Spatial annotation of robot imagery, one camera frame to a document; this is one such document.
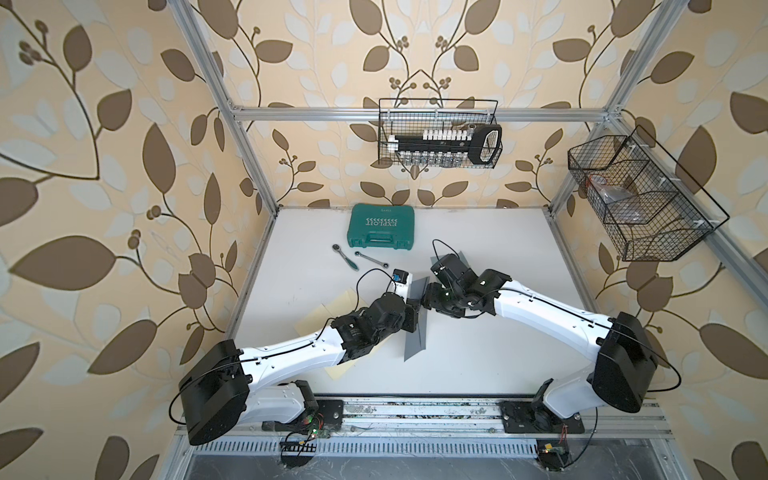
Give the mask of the dark grey envelope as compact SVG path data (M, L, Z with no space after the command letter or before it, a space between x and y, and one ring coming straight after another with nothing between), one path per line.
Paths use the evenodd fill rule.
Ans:
M403 329L407 332L404 346L404 361L407 362L426 349L427 310L422 305L428 279L426 277L409 277L406 293L406 322Z

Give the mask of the light blue envelope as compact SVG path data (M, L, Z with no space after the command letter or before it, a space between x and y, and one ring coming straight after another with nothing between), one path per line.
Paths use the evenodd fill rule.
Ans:
M461 255L455 253L448 253L440 256L437 261L431 266L433 271L449 269L457 270L460 273L469 269L468 264Z

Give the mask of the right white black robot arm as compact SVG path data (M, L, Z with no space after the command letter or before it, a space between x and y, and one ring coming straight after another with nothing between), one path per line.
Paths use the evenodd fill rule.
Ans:
M586 409L610 406L625 413L641 410L660 354L636 317L609 317L572 307L540 294L509 275L487 269L476 274L456 254L432 265L422 305L463 318L468 310L514 320L578 351L588 365L539 387L529 411L535 420L560 420Z

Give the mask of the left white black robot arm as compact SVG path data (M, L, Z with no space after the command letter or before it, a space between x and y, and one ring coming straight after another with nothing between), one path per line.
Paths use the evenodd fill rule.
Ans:
M293 341L244 349L232 339L217 343L178 385L189 443L216 440L251 413L263 414L266 421L294 421L299 412L278 415L259 405L257 393L306 371L357 360L400 331L414 333L420 310L417 300L387 292Z

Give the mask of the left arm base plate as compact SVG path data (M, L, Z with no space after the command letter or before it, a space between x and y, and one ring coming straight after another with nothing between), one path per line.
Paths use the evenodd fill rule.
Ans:
M267 432L337 432L344 420L344 402L318 399L305 380L278 384L261 391L272 411L261 422Z

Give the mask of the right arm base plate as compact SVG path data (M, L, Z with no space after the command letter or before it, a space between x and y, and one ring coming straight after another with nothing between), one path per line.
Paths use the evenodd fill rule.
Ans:
M498 403L503 430L507 434L583 434L585 427L577 414L562 419L543 402L553 379L546 380L530 399L503 400Z

